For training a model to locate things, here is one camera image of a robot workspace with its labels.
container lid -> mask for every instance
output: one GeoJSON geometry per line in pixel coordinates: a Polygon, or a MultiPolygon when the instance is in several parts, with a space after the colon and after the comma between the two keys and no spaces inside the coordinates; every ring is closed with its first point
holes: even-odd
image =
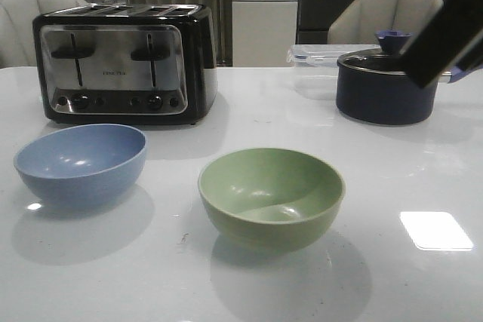
{"type": "Polygon", "coordinates": [[[311,66],[336,64],[337,58],[355,51],[379,48],[377,44],[294,44],[287,53],[287,62],[311,66]]]}

plastic bowl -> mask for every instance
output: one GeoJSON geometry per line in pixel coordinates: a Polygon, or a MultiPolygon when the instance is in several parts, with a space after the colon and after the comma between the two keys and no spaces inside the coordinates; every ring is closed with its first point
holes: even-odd
{"type": "Polygon", "coordinates": [[[27,187],[44,202],[89,207],[118,198],[146,160],[146,137],[121,124],[86,124],[40,137],[14,157],[27,187]]]}
{"type": "Polygon", "coordinates": [[[345,192],[329,164],[286,149],[246,149],[211,162],[198,188],[218,231],[252,250],[288,252],[318,240],[345,192]]]}

toaster knob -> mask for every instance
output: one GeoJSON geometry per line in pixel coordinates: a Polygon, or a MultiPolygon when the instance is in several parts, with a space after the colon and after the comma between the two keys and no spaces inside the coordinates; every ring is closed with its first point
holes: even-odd
{"type": "Polygon", "coordinates": [[[75,109],[86,109],[89,106],[89,97],[84,94],[74,94],[71,102],[75,109]]]}
{"type": "Polygon", "coordinates": [[[163,99],[156,95],[152,94],[148,97],[148,107],[151,110],[158,110],[163,106],[163,99]]]}

four-slice toaster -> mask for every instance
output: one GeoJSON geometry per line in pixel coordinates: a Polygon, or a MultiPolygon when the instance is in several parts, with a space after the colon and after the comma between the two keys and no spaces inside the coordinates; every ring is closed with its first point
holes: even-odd
{"type": "Polygon", "coordinates": [[[216,92],[203,5],[86,5],[33,22],[45,115],[84,124],[194,124],[216,92]]]}

table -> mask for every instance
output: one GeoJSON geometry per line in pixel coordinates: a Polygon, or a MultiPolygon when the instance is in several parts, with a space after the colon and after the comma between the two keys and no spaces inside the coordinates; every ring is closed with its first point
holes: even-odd
{"type": "Polygon", "coordinates": [[[403,127],[342,115],[334,67],[324,82],[291,68],[217,71],[219,93],[203,121],[140,127],[146,166],[124,200],[69,215],[40,207],[12,163],[22,145],[66,125],[43,115],[36,68],[0,70],[1,321],[483,318],[481,71],[440,84],[430,118],[403,127]],[[258,146],[323,158],[346,181],[331,229],[303,250],[239,249],[205,214],[200,170],[258,146]],[[454,239],[458,225],[468,240],[454,239]],[[441,228],[446,238],[431,239],[441,228]],[[408,230],[419,232],[420,247],[408,230]]]}

